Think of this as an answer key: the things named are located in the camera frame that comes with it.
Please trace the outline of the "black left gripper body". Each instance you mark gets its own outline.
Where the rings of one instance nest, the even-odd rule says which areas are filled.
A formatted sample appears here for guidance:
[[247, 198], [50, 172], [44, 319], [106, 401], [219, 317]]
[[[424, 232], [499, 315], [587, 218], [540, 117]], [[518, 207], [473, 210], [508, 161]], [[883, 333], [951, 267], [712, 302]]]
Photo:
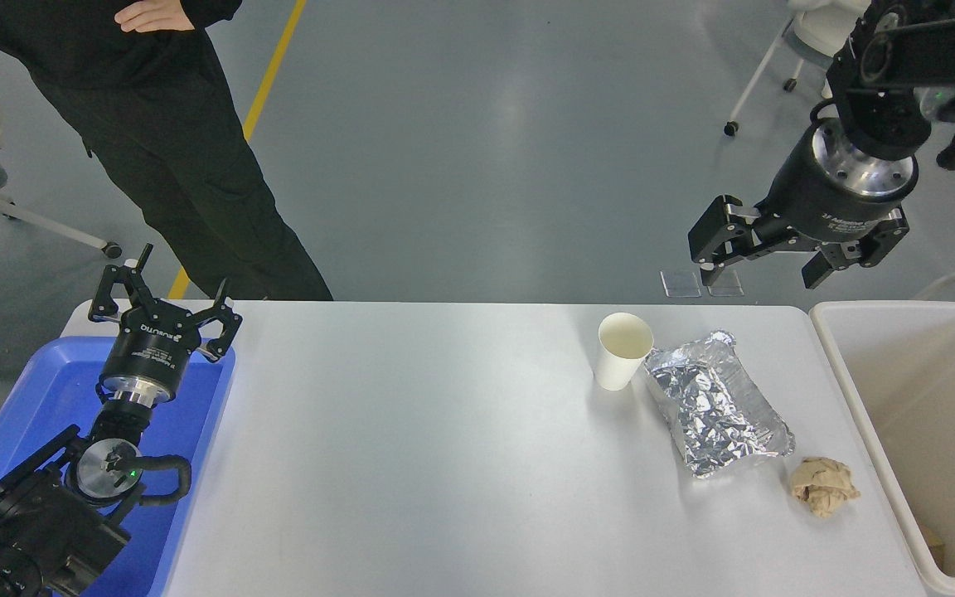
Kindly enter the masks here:
[[145, 322], [121, 322], [119, 328], [102, 370], [102, 387], [116, 392], [126, 382], [144, 381], [160, 393], [178, 392], [200, 333], [193, 328], [162, 330]]

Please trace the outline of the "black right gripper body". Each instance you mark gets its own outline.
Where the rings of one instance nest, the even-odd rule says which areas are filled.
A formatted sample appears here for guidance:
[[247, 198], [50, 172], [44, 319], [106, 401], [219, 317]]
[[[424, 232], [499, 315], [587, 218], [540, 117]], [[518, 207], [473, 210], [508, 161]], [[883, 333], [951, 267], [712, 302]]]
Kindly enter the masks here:
[[873, 158], [842, 133], [804, 133], [758, 209], [808, 238], [847, 242], [889, 216], [917, 182], [916, 158]]

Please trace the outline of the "person's hand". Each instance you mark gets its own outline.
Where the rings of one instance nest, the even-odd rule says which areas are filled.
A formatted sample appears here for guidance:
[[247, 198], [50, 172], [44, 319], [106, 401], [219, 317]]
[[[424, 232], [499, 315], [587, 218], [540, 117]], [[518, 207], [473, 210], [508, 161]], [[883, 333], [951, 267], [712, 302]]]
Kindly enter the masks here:
[[123, 32], [188, 32], [196, 30], [183, 10], [182, 1], [137, 1], [114, 14], [114, 22]]

